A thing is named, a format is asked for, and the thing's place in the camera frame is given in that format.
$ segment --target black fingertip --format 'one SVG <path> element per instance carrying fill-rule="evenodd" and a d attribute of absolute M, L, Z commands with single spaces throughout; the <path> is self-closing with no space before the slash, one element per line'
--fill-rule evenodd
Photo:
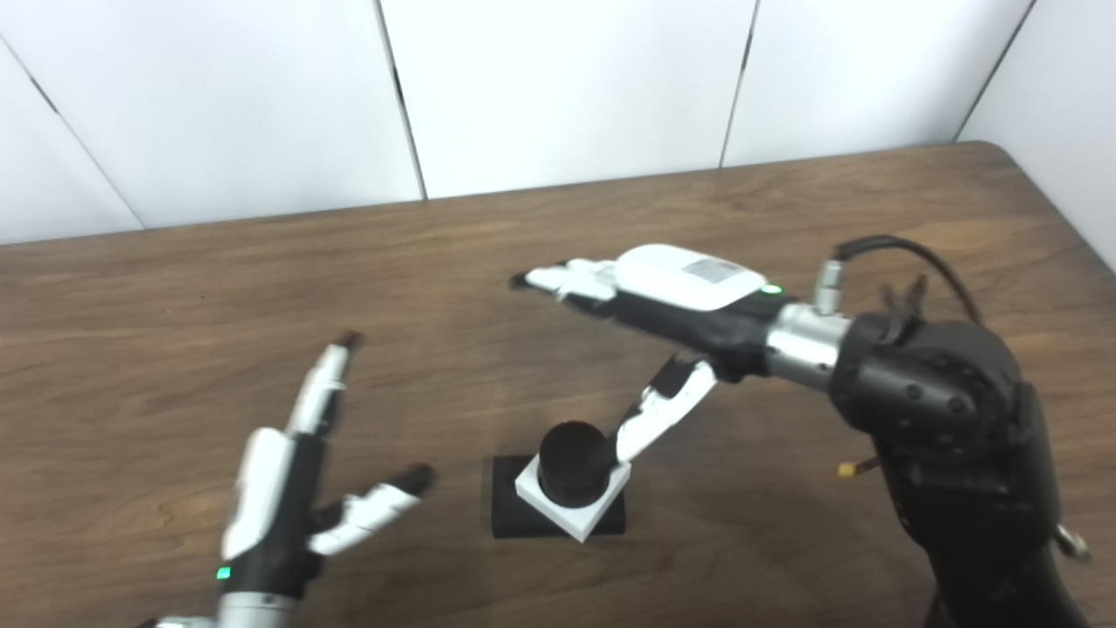
<path fill-rule="evenodd" d="M 388 480 L 385 484 L 391 484 L 408 495 L 419 497 L 425 493 L 433 483 L 434 467 L 422 463 L 415 463 L 407 467 L 405 472 Z"/>
<path fill-rule="evenodd" d="M 365 338 L 360 332 L 346 330 L 341 338 L 334 341 L 337 347 L 344 347 L 349 351 L 356 351 L 364 345 Z"/>
<path fill-rule="evenodd" d="M 508 279 L 508 287 L 513 290 L 521 290 L 531 287 L 531 283 L 527 280 L 527 272 L 512 274 L 511 278 Z"/>

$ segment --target robotic finger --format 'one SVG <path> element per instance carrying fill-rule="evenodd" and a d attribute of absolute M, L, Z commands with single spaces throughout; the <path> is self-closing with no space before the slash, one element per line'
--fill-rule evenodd
<path fill-rule="evenodd" d="M 310 537 L 310 551 L 329 557 L 344 552 L 419 505 L 434 481 L 434 470 L 415 464 L 365 495 L 346 495 L 318 518 L 325 530 Z"/>

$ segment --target black cable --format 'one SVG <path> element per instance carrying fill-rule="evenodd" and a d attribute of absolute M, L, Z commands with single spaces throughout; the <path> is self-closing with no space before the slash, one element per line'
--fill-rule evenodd
<path fill-rule="evenodd" d="M 969 320 L 978 326 L 983 326 L 984 320 L 981 317 L 980 309 L 977 307 L 977 301 L 973 300 L 972 292 L 965 287 L 961 277 L 945 262 L 936 252 L 926 248 L 925 245 L 905 238 L 899 238 L 896 235 L 867 235 L 864 238 L 857 238 L 855 240 L 849 240 L 845 243 L 837 244 L 834 249 L 834 259 L 837 261 L 849 261 L 854 257 L 858 257 L 865 252 L 873 250 L 881 250 L 887 248 L 898 248 L 917 254 L 929 262 L 931 265 L 937 270 L 945 282 L 950 284 L 954 293 L 958 294 L 958 299 L 961 300 L 961 305 L 965 308 L 965 313 L 969 316 Z"/>

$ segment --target black cylinder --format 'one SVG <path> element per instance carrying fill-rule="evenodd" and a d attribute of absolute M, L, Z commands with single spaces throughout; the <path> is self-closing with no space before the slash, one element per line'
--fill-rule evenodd
<path fill-rule="evenodd" d="M 567 509 L 580 509 L 599 500 L 608 490 L 612 470 L 591 465 L 590 458 L 604 442 L 605 435 L 586 423 L 566 422 L 550 428 L 539 446 L 542 493 Z"/>

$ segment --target silver metal joint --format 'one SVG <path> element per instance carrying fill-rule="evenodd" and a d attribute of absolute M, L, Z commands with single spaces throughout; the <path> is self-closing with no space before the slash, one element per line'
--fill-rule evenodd
<path fill-rule="evenodd" d="M 788 302 L 768 332 L 768 370 L 773 377 L 828 390 L 841 341 L 852 325 L 839 313 L 824 317 L 811 305 Z"/>
<path fill-rule="evenodd" d="M 1085 542 L 1085 539 L 1065 525 L 1058 525 L 1054 534 L 1054 542 L 1058 545 L 1058 550 L 1069 560 L 1079 563 L 1093 562 L 1093 552 L 1089 551 L 1089 545 Z"/>
<path fill-rule="evenodd" d="M 836 259 L 827 259 L 818 269 L 818 282 L 814 286 L 814 308 L 822 317 L 829 317 L 840 307 L 840 281 L 845 264 Z"/>

